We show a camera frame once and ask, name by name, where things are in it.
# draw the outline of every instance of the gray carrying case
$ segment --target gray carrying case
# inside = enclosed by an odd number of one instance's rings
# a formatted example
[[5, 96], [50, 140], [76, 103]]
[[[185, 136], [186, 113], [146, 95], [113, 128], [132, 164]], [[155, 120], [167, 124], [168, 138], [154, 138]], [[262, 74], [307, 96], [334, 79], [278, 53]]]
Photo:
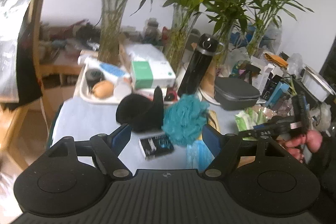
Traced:
[[215, 100], [226, 110], [239, 110], [254, 106], [259, 91], [239, 78], [216, 77]]

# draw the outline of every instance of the circular pad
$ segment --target circular pad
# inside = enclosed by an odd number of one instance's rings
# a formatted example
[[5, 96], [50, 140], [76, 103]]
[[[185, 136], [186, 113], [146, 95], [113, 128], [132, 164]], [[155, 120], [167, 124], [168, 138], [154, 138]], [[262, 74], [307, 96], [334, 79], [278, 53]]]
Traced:
[[41, 176], [37, 184], [45, 192], [62, 193], [74, 187], [76, 181], [76, 177], [69, 172], [51, 171]]
[[308, 209], [320, 193], [318, 179], [290, 157], [259, 157], [227, 178], [231, 197], [242, 207], [267, 216], [286, 217]]
[[296, 185], [296, 180], [291, 174], [277, 170], [261, 173], [257, 180], [260, 187], [273, 193], [288, 192]]

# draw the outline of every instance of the box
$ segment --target box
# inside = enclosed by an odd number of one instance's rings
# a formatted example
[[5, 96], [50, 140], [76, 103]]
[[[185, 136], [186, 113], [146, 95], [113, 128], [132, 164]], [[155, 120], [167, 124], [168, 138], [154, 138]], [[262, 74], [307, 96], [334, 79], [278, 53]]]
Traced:
[[146, 160], [166, 155], [174, 151], [174, 146], [166, 135], [139, 140], [140, 149]]
[[264, 106], [268, 108], [272, 108], [277, 101], [280, 99], [280, 97], [289, 89], [289, 85], [287, 83], [279, 82], [276, 86], [274, 92], [272, 93], [269, 100], [265, 103]]
[[259, 96], [259, 91], [242, 79], [218, 76], [215, 79], [215, 100], [225, 110], [254, 106]]
[[131, 77], [135, 89], [173, 87], [176, 78], [168, 61], [132, 61]]
[[259, 93], [262, 94], [268, 80], [268, 76], [271, 71], [275, 68], [272, 64], [267, 64], [263, 60], [251, 57], [251, 64], [260, 68], [260, 74], [257, 77], [252, 78], [252, 85], [259, 90]]

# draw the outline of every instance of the screw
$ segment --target screw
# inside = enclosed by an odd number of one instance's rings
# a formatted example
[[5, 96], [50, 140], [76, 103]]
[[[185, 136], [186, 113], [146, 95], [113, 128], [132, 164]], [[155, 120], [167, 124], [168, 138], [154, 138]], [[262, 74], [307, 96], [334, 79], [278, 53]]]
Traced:
[[208, 169], [205, 171], [205, 174], [208, 177], [216, 178], [219, 177], [222, 174], [222, 172], [220, 172], [218, 169]]
[[125, 169], [117, 169], [113, 171], [113, 175], [117, 178], [124, 178], [129, 175], [129, 172]]

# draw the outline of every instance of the white container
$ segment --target white container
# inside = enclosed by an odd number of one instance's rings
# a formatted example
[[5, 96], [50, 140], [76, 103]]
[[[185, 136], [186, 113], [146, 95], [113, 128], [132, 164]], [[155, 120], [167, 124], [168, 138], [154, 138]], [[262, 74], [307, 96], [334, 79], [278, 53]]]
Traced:
[[319, 101], [323, 102], [330, 94], [335, 94], [321, 75], [308, 66], [305, 69], [302, 83]]
[[[131, 94], [132, 90], [130, 87], [128, 87], [125, 92], [122, 92], [121, 94], [118, 93], [116, 95], [112, 95], [110, 97], [107, 97], [105, 99], [99, 99], [95, 97], [91, 92], [89, 92], [89, 87], [87, 85], [86, 79], [85, 79], [85, 73], [88, 69], [100, 69], [102, 73], [104, 74], [104, 77], [106, 80], [112, 82], [115, 87], [117, 87], [120, 82], [118, 82], [118, 77], [115, 75], [112, 75], [108, 73], [107, 71], [103, 70], [100, 67], [100, 62], [94, 58], [86, 58], [85, 59], [85, 68], [83, 72], [83, 76], [81, 79], [79, 79], [79, 96], [86, 102], [89, 102], [91, 104], [111, 104], [111, 105], [118, 105], [120, 101], [127, 95]], [[130, 78], [130, 75], [125, 72], [125, 74], [122, 76], [127, 79]]]

